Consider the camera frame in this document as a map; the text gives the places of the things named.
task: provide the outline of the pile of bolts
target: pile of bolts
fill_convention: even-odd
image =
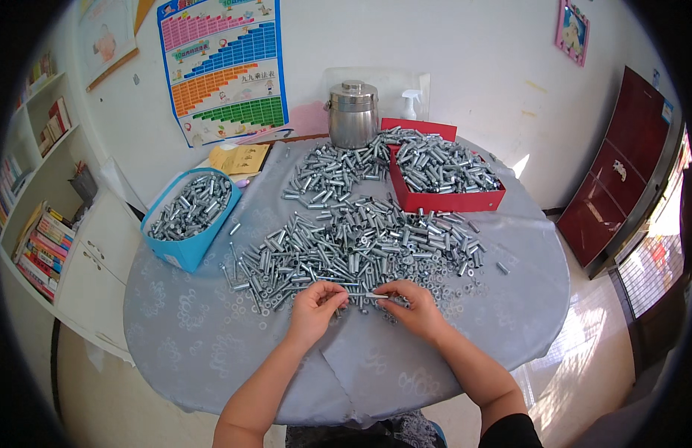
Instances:
[[[478,193],[500,188],[490,164],[460,143],[415,129],[388,132],[387,141],[400,144],[396,164],[411,192]]]
[[[261,245],[250,245],[241,254],[230,242],[234,263],[231,269],[220,264],[230,290],[247,290],[252,311],[263,316],[283,309],[287,299],[319,280],[345,287],[362,314],[368,314],[369,305],[380,309],[379,296],[371,291],[396,279],[428,288],[437,303],[450,300],[455,291],[443,286],[443,278],[473,277],[484,266],[486,247],[475,236],[480,232],[476,224],[450,212],[406,213],[390,194],[385,200],[351,193],[353,184],[385,179],[386,145],[400,143],[399,135],[410,136],[411,131],[383,131],[368,148],[358,150],[329,143],[311,149],[295,167],[292,188],[281,197],[320,209],[320,215],[309,218],[295,211]],[[497,265],[508,273],[502,263]],[[384,318],[395,323],[389,313]]]
[[[231,182],[223,175],[200,175],[164,206],[148,236],[161,241],[193,237],[219,219],[231,199]]]

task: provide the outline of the red cardboard box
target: red cardboard box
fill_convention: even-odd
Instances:
[[[418,129],[426,133],[438,133],[444,140],[455,141],[456,126],[441,125],[435,122],[400,120],[397,118],[384,118],[381,121],[381,129],[392,129],[400,126],[403,129]],[[505,187],[494,192],[480,193],[413,193],[408,189],[400,168],[395,163],[395,154],[399,145],[388,145],[390,148],[390,177],[393,182],[398,205],[401,209],[415,213],[419,208],[423,211],[495,211],[505,196]]]

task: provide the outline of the white bookshelf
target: white bookshelf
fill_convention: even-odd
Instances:
[[[28,282],[12,260],[20,233],[41,202],[47,201],[68,220],[83,203],[69,179],[74,176],[77,162],[91,162],[95,157],[85,132],[86,125],[81,124],[73,101],[72,93],[77,89],[71,89],[70,83],[69,73],[65,72],[48,78],[10,119],[3,150],[15,157],[22,172],[31,170],[32,174],[16,195],[5,227],[0,232],[3,284],[9,286],[6,296],[37,300],[43,309],[73,331],[133,364],[122,327],[122,301],[127,276],[118,277],[113,272],[121,272],[115,266],[132,263],[141,236],[139,221],[124,209],[121,200],[112,192],[101,189],[94,199],[94,207],[84,218],[62,264],[52,302]],[[65,100],[72,127],[43,157],[38,149],[40,132],[47,123],[50,107],[60,97]],[[92,175],[98,173],[99,166],[87,165]],[[115,247],[119,243],[122,243],[122,250],[117,251]],[[91,248],[98,246],[103,248],[104,257],[90,253]],[[14,277],[14,280],[7,279],[7,276]]]
[[[72,127],[43,157],[38,149],[40,132],[49,119],[50,107],[60,97],[65,100]],[[82,205],[81,198],[68,179],[74,174],[75,163],[89,158],[91,148],[74,112],[69,77],[65,72],[49,77],[15,110],[9,122],[4,148],[6,154],[15,157],[22,172],[31,171],[16,195],[15,204],[0,232],[1,246],[10,255],[20,230],[40,202],[46,200],[68,218],[72,218]]]

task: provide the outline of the canister lid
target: canister lid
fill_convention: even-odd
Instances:
[[[329,89],[331,103],[367,104],[378,102],[378,90],[361,80],[345,80]]]

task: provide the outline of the hand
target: hand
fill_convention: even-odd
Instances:
[[[446,319],[436,308],[430,291],[418,286],[410,280],[396,280],[380,285],[374,294],[397,292],[408,300],[409,308],[405,308],[391,300],[379,299],[377,303],[403,322],[416,336],[421,336],[426,342],[434,345],[440,334],[449,327]]]
[[[337,308],[346,308],[348,292],[340,284],[316,282],[297,294],[292,307],[292,323],[285,340],[308,350],[329,327]]]

